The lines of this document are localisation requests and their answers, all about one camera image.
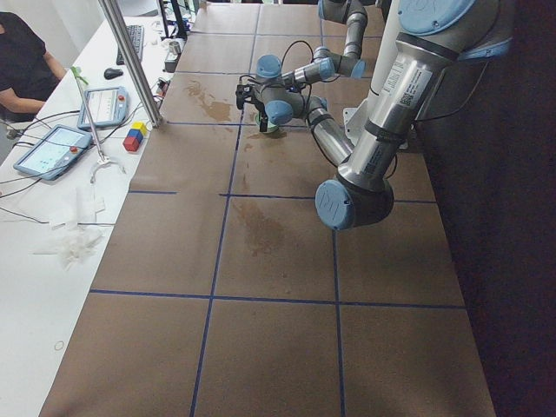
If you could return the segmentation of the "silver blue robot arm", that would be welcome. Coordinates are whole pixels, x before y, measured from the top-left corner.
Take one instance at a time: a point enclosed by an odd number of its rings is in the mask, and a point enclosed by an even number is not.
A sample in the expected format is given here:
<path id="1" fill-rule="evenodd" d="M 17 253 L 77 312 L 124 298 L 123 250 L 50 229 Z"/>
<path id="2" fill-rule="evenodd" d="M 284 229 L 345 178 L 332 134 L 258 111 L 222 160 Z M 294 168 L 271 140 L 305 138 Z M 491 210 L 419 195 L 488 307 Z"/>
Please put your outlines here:
<path id="1" fill-rule="evenodd" d="M 321 20 L 343 24 L 347 34 L 343 52 L 335 53 L 322 45 L 313 54 L 311 63 L 281 77 L 287 89 L 325 82 L 335 76 L 361 78 L 366 63 L 361 60 L 362 41 L 367 27 L 367 11 L 361 1 L 319 1 Z"/>
<path id="2" fill-rule="evenodd" d="M 303 89 L 335 76 L 359 78 L 367 27 L 362 1 L 321 1 L 322 19 L 346 26 L 340 54 L 320 47 L 311 63 L 284 72 L 277 56 L 258 59 L 255 79 L 236 90 L 236 103 L 252 103 L 259 126 L 293 119 L 307 123 L 323 155 L 336 167 L 315 194 L 321 221 L 335 230 L 380 222 L 391 212 L 394 193 L 386 173 L 445 70 L 458 62 L 505 54 L 512 40 L 512 1 L 393 1 L 367 98 L 345 126 L 326 102 Z"/>

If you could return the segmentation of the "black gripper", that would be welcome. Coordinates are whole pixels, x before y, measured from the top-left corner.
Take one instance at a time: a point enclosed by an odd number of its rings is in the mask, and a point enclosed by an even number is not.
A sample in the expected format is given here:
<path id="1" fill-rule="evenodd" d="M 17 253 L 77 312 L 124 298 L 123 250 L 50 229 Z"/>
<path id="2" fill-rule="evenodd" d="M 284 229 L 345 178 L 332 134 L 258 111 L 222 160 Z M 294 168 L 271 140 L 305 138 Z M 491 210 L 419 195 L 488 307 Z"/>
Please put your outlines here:
<path id="1" fill-rule="evenodd" d="M 257 114 L 255 115 L 254 120 L 259 123 L 259 130 L 261 132 L 266 132 L 268 130 L 268 115 L 265 110 L 265 105 L 263 103 L 256 103 L 255 108 L 257 110 Z"/>

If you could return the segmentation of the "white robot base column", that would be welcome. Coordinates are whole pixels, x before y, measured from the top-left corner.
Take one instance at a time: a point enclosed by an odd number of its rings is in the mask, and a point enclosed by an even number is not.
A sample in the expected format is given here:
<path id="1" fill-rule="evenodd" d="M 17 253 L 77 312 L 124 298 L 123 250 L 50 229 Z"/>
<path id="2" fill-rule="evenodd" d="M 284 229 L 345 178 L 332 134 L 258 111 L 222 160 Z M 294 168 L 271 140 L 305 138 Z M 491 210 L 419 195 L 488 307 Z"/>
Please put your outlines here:
<path id="1" fill-rule="evenodd" d="M 353 145 L 357 144 L 367 119 L 379 108 L 379 95 L 398 54 L 395 40 L 400 33 L 399 4 L 400 2 L 397 0 L 390 3 L 368 96 L 346 121 L 344 129 L 347 138 Z"/>

